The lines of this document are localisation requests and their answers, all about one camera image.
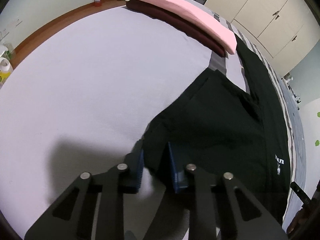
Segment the black printed t-shirt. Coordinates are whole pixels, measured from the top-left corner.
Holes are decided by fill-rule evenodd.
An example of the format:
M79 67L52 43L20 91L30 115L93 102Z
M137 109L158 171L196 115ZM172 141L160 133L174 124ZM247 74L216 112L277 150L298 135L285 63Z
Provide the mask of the black printed t-shirt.
M144 134L144 163L164 185L172 181L169 146L206 171L231 172L281 223L290 188L287 126L265 64L237 39L247 92L219 70L205 69Z

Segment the striped bed sheet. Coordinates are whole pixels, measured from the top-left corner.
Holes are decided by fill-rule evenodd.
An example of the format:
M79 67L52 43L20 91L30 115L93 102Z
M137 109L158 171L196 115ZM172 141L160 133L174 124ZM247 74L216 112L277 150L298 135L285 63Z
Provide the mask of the striped bed sheet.
M210 51L118 7L61 30L1 89L1 212L22 238L82 171L106 171L208 65Z

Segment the yellow detergent bottle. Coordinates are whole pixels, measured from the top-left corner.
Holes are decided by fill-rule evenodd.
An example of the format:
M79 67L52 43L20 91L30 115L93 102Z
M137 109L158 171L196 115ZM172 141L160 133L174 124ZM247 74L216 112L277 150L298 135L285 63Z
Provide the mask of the yellow detergent bottle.
M4 57L1 57L0 60L0 84L1 86L4 85L8 77L13 72L12 65L10 64L10 61Z

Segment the pink folded garment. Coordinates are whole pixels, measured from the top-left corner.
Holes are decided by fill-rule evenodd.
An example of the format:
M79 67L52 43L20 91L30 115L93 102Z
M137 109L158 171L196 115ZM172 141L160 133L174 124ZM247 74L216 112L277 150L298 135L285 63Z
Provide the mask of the pink folded garment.
M229 54L235 54L237 41L232 31L207 12L185 0L139 0L180 16L215 39Z

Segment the maroon folded garment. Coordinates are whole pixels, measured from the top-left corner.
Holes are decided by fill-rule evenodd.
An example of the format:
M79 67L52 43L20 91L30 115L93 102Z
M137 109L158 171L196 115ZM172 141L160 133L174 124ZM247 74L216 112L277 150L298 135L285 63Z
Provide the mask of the maroon folded garment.
M212 38L208 33L175 13L139 0L129 0L126 2L126 6L130 10L166 22L174 28L184 32L187 36L197 40L205 47L211 49L220 57L226 57L225 49L215 38Z

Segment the cream wardrobe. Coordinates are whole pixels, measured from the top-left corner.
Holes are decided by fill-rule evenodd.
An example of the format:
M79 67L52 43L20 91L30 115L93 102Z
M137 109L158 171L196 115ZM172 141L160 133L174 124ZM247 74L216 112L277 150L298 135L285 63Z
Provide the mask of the cream wardrobe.
M319 24L304 0L207 0L205 5L256 41L280 76L319 41Z

